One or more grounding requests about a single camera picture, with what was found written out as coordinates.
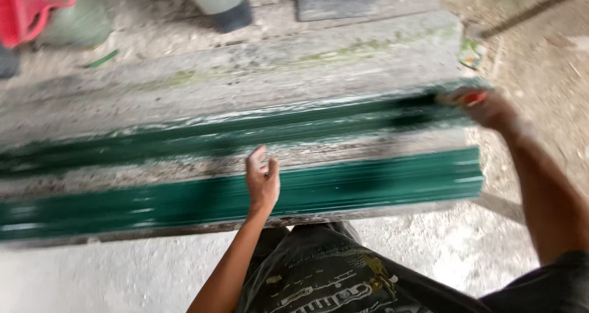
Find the concrete floor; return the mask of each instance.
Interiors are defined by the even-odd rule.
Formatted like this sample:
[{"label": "concrete floor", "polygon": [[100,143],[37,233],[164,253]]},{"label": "concrete floor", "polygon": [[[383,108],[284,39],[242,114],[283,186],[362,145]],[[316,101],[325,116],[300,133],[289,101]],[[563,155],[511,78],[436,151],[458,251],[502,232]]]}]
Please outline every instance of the concrete floor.
[{"label": "concrete floor", "polygon": [[[537,0],[443,1],[465,19],[490,26]],[[541,142],[584,193],[589,193],[589,96],[585,92],[589,91],[589,53],[556,46],[550,38],[589,36],[588,1],[570,1],[491,39],[482,68],[482,74],[504,87],[507,98],[534,121]],[[263,27],[258,26],[260,36]],[[128,33],[120,31],[118,37]],[[164,33],[172,32],[160,32],[152,40],[164,45],[166,39],[159,35]],[[236,38],[172,36],[172,41],[180,41],[166,44],[173,54],[185,52],[182,38],[193,40],[190,47],[196,49]],[[68,57],[74,63],[87,63],[98,58],[97,53],[107,51],[107,46],[103,48]],[[119,61],[150,57],[157,52],[168,50],[151,48],[148,54],[124,54]],[[34,57],[50,61],[58,56],[51,51]],[[34,70],[40,66],[37,63],[31,60],[24,67]],[[482,147],[485,190],[517,202],[517,182],[501,141],[485,130],[474,130],[470,140]],[[462,202],[450,211],[356,220],[353,224],[368,248],[480,296],[538,265],[525,227],[501,216],[501,211],[490,211],[496,207],[485,209]],[[0,312],[182,312],[233,236],[234,232],[228,232],[46,249],[3,249]]]}]

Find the black trousers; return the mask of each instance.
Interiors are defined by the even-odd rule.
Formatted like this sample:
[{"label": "black trousers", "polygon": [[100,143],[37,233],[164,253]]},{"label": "black trousers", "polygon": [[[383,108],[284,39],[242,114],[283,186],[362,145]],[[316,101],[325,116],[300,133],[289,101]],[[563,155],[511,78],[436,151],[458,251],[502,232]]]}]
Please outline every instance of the black trousers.
[{"label": "black trousers", "polygon": [[[352,241],[362,244],[360,235],[358,235],[356,229],[352,227],[350,221],[338,221],[338,222],[327,222],[327,223],[314,223],[312,225],[300,225],[294,226],[293,232],[305,230],[306,232],[312,233],[314,227],[325,227],[338,232]],[[291,231],[287,227],[276,227],[276,228],[264,228],[261,231],[260,239],[254,249],[252,260],[247,268],[246,279],[250,278],[250,275],[261,265],[270,253],[274,252],[278,244],[289,234]]]}]

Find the green corrugated roofing sheet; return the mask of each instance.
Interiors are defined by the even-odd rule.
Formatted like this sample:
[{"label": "green corrugated roofing sheet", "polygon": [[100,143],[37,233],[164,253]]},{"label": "green corrugated roofing sheet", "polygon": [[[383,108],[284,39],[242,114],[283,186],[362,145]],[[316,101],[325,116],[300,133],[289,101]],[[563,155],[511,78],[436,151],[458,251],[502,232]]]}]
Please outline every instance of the green corrugated roofing sheet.
[{"label": "green corrugated roofing sheet", "polygon": [[439,91],[483,86],[477,78],[387,93],[334,97],[290,105],[150,123],[101,135],[4,147],[0,177],[55,174],[84,166],[136,165],[146,160],[246,153],[260,144],[347,141],[358,136],[465,126],[458,109],[436,103]]},{"label": "green corrugated roofing sheet", "polygon": [[[477,197],[478,149],[283,170],[272,216]],[[55,238],[243,220],[244,176],[0,202],[0,240]]]}]

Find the person's right hand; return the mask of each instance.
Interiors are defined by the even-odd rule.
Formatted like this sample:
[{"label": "person's right hand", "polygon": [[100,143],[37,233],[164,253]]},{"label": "person's right hand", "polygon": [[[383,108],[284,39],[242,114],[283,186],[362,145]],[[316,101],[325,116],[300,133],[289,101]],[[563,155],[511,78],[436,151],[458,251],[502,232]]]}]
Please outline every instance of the person's right hand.
[{"label": "person's right hand", "polygon": [[258,146],[246,159],[246,184],[252,201],[248,216],[263,215],[267,218],[280,194],[278,160],[270,158],[268,165],[261,166],[266,157],[266,146]]},{"label": "person's right hand", "polygon": [[[469,93],[484,93],[486,91],[488,89],[460,87],[452,93],[452,96],[457,97]],[[485,128],[504,133],[517,127],[517,112],[497,92],[487,93],[486,99],[472,106],[465,106],[464,109],[470,115],[471,119]]]}]

